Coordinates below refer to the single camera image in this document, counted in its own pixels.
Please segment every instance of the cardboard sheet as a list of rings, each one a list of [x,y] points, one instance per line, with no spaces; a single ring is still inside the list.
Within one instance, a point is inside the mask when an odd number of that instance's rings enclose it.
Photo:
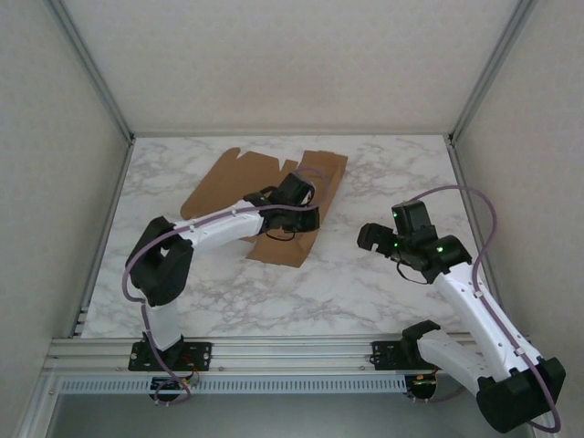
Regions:
[[[305,151],[299,165],[297,162],[286,160],[280,169],[279,161],[275,157],[256,152],[246,152],[239,156],[239,153],[239,148],[232,148],[217,160],[182,205],[183,219],[216,212],[236,203],[248,193],[257,192],[270,185],[278,186],[288,173],[299,168],[305,169],[302,175],[315,185],[315,196],[311,203],[321,203],[319,211],[322,226],[345,172],[346,156],[326,151]],[[318,169],[324,174],[328,188],[319,173],[311,171],[313,169]],[[275,237],[289,237],[277,230],[270,231],[270,234]],[[273,265],[299,267],[308,257],[317,235],[318,230],[302,233],[287,242],[279,242],[265,235],[246,239],[255,241],[254,248],[247,258]]]

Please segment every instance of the marble surface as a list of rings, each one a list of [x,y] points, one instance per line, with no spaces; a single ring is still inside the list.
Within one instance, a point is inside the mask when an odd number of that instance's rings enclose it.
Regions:
[[[178,305],[184,335],[396,333],[427,318],[449,331],[464,331],[434,287],[403,280],[394,263],[356,245],[363,224],[392,226],[395,203],[454,182],[441,137],[212,137],[137,140],[83,338],[141,335],[139,307],[120,290],[124,261],[152,218],[180,219],[184,200],[232,147],[270,154],[280,163],[299,160],[303,150],[334,151],[349,162],[302,267],[246,260],[251,244],[243,241],[193,260]],[[475,256],[459,193],[437,193],[425,201],[439,234],[457,235]]]

